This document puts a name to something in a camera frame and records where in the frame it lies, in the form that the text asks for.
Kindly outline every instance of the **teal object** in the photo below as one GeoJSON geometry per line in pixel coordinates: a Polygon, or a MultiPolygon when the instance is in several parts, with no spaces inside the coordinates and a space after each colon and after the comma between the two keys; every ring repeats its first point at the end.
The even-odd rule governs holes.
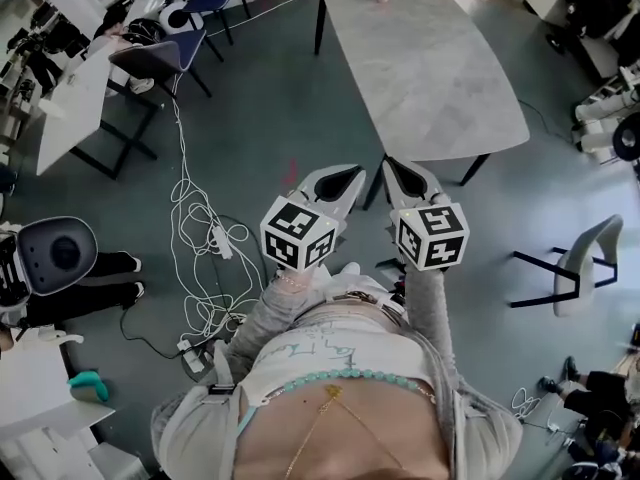
{"type": "Polygon", "coordinates": [[[312,372],[307,374],[305,377],[300,377],[294,380],[293,382],[287,382],[282,389],[283,391],[290,393],[291,391],[295,391],[297,388],[302,387],[305,384],[308,384],[315,380],[336,379],[338,377],[344,377],[344,378],[364,377],[365,379],[375,379],[382,382],[386,382],[388,384],[395,384],[397,386],[400,386],[401,388],[410,389],[411,391],[419,391],[420,389],[420,385],[415,380],[409,380],[406,377],[394,375],[393,373],[384,373],[381,371],[373,372],[372,370],[362,371],[358,368],[343,368],[342,370],[331,370],[330,372],[327,372],[327,371],[312,372]]]}
{"type": "Polygon", "coordinates": [[[78,375],[67,381],[71,388],[93,388],[98,400],[106,402],[109,400],[109,390],[96,372],[80,372],[78,375]]]}

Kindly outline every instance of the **power strip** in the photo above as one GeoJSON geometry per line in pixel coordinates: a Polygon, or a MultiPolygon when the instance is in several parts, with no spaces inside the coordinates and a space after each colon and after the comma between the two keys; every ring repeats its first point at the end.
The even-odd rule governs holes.
{"type": "Polygon", "coordinates": [[[189,350],[190,348],[191,343],[189,343],[187,340],[178,342],[178,350],[188,350],[188,352],[185,352],[182,357],[184,357],[184,360],[189,365],[189,368],[191,368],[191,371],[193,373],[200,373],[202,370],[204,370],[204,365],[202,364],[202,361],[200,361],[200,358],[196,355],[196,353],[193,350],[189,350]]]}
{"type": "Polygon", "coordinates": [[[218,249],[220,249],[220,254],[222,254],[222,258],[225,260],[231,259],[233,253],[231,252],[231,246],[229,245],[229,239],[227,238],[227,234],[224,229],[220,226],[213,226],[211,228],[211,234],[216,241],[216,245],[218,249]]]}

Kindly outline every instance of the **gray sweater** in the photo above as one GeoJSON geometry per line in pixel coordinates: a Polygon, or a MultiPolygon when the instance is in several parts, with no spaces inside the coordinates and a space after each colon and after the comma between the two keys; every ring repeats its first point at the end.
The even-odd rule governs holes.
{"type": "MultiPolygon", "coordinates": [[[[449,450],[451,478],[497,480],[518,450],[522,427],[509,411],[476,392],[458,374],[442,273],[410,269],[406,286],[410,324],[401,324],[401,333],[423,350],[438,422],[449,450]]],[[[323,302],[316,291],[291,295],[272,283],[231,343],[215,343],[214,368],[207,377],[186,394],[156,408],[151,422],[153,447],[169,477],[232,478],[240,389],[209,394],[208,386],[242,380],[262,347],[291,328],[298,315],[323,302]]]]}

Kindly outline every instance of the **gray floor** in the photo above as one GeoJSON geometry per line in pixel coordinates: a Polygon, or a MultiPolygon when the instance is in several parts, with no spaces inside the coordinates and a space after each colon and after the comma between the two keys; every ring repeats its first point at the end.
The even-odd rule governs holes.
{"type": "MultiPolygon", "coordinates": [[[[330,26],[322,55],[312,55],[317,0],[299,0],[234,29],[236,45],[215,37],[226,62],[220,64],[203,47],[196,66],[214,97],[207,99],[189,78],[179,96],[192,177],[224,214],[254,230],[275,196],[289,187],[285,179],[295,165],[299,177],[322,166],[357,162],[373,174],[381,147],[330,26]]],[[[230,13],[234,21],[241,14],[230,13]]],[[[628,340],[638,317],[634,273],[640,208],[638,186],[627,165],[595,165],[553,133],[568,133],[568,108],[592,90],[571,56],[558,56],[544,40],[547,29],[537,18],[495,3],[475,8],[473,19],[490,42],[519,98],[537,107],[540,117],[524,110],[531,140],[493,155],[464,189],[461,179],[470,160],[429,163],[454,200],[462,203],[471,226],[464,263],[447,274],[454,345],[461,372],[478,389],[509,405],[520,387],[535,393],[544,374],[557,375],[572,353],[584,369],[611,368],[622,356],[616,343],[628,340]],[[625,230],[620,247],[620,281],[599,290],[593,309],[558,319],[551,307],[511,310],[505,301],[549,293],[550,275],[508,259],[514,249],[544,257],[552,246],[568,246],[587,227],[620,213],[625,230]]],[[[218,23],[208,24],[214,30],[218,23]]],[[[159,91],[153,96],[167,101],[159,91]]],[[[139,111],[109,102],[110,119],[131,129],[139,111]]],[[[88,148],[112,158],[116,139],[96,137],[88,148]]],[[[145,261],[148,294],[133,308],[127,331],[143,334],[173,353],[187,327],[170,257],[169,194],[179,176],[178,136],[169,107],[152,123],[145,142],[159,154],[157,162],[132,153],[118,182],[112,182],[68,156],[35,178],[33,155],[24,160],[21,183],[5,217],[30,220],[58,214],[84,218],[95,230],[102,250],[127,249],[145,261]]],[[[359,261],[377,277],[373,265],[392,254],[384,231],[388,207],[379,198],[368,213],[356,211],[346,243],[329,267],[359,261]]],[[[251,251],[254,258],[257,253],[251,251]]],[[[180,253],[188,275],[191,257],[180,253]]],[[[236,261],[220,264],[229,292],[244,288],[236,261]]],[[[210,276],[215,290],[213,270],[210,276]]],[[[120,311],[107,310],[68,324],[83,334],[71,345],[74,366],[97,369],[109,383],[117,413],[100,424],[102,436],[139,454],[154,469],[148,438],[152,407],[191,384],[180,363],[156,356],[142,343],[125,342],[118,328],[120,311]]],[[[550,406],[554,401],[546,401],[550,406]]],[[[541,408],[530,421],[544,425],[541,408]]],[[[571,415],[558,410],[553,421],[564,428],[571,415]]],[[[548,442],[545,430],[525,429],[518,457],[505,478],[555,478],[564,460],[562,439],[548,442]]]]}

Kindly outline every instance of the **gold chain necklace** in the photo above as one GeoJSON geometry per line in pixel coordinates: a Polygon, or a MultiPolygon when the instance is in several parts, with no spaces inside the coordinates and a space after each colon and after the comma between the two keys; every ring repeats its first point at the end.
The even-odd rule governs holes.
{"type": "Polygon", "coordinates": [[[362,421],[362,418],[360,418],[360,416],[358,416],[355,412],[353,412],[353,410],[348,405],[338,400],[338,397],[342,394],[342,388],[340,386],[336,386],[335,384],[329,384],[325,386],[324,389],[329,394],[329,401],[322,404],[318,409],[318,414],[316,418],[313,420],[313,424],[311,425],[309,432],[307,432],[307,435],[302,440],[302,444],[300,445],[300,448],[298,448],[298,451],[293,456],[293,459],[291,460],[291,463],[287,468],[287,473],[284,476],[284,479],[288,480],[289,476],[291,476],[291,471],[293,471],[293,467],[296,465],[296,462],[300,458],[300,455],[302,454],[302,450],[304,450],[304,447],[309,441],[309,438],[311,438],[311,434],[313,434],[313,431],[318,425],[320,418],[325,412],[329,410],[329,407],[331,407],[331,404],[333,402],[337,403],[340,407],[342,407],[345,411],[347,411],[358,423],[360,423],[360,425],[362,425],[362,427],[369,433],[369,435],[373,437],[374,441],[378,443],[378,446],[382,448],[387,453],[387,455],[389,455],[389,457],[391,457],[395,461],[395,463],[398,465],[399,468],[404,470],[404,467],[402,467],[402,464],[400,463],[398,458],[393,453],[391,453],[391,450],[389,450],[389,448],[387,448],[385,444],[382,441],[380,441],[380,439],[378,439],[378,437],[371,431],[371,429],[366,425],[366,423],[362,421]]]}

